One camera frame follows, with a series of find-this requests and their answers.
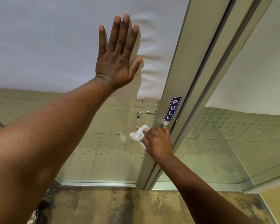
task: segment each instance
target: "hand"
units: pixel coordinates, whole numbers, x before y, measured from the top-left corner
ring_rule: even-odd
[[[120,16],[115,16],[108,50],[106,50],[105,28],[103,25],[99,26],[98,36],[99,49],[96,62],[96,78],[102,79],[114,90],[130,83],[143,61],[142,57],[138,57],[131,67],[129,66],[131,53],[139,33],[139,26],[137,24],[133,26],[127,46],[124,47],[130,24],[130,15],[124,15],[121,28],[120,23]]]
[[[142,139],[142,142],[146,147],[146,151],[157,163],[174,156],[170,141],[170,132],[167,128],[156,127],[143,133],[145,138]]]

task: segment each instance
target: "pull sign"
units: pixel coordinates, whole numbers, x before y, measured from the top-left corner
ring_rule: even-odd
[[[177,106],[179,105],[179,102],[181,100],[181,97],[173,97],[172,98],[172,101],[171,101],[171,104],[168,108],[168,111],[167,111],[167,114],[165,116],[165,119],[164,121],[168,121],[170,122],[172,120],[172,117],[177,109]]]

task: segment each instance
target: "person's right arm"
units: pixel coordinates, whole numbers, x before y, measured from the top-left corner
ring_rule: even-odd
[[[170,132],[152,128],[142,139],[147,152],[160,165],[183,197],[196,224],[255,223],[242,211],[219,195],[184,165],[172,152]]]

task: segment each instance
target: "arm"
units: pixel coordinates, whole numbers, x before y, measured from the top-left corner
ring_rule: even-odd
[[[129,61],[139,26],[127,38],[130,16],[116,16],[108,50],[99,26],[96,77],[0,130],[0,223],[26,223],[76,148],[93,116],[118,88],[132,81],[142,58]]]
[[[147,152],[174,183],[195,223],[254,223],[173,155],[168,129],[152,128],[144,135]]]

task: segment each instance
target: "yellow wall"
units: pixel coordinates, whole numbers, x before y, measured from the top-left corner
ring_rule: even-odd
[[[261,196],[268,205],[278,224],[280,224],[280,186],[261,192]]]

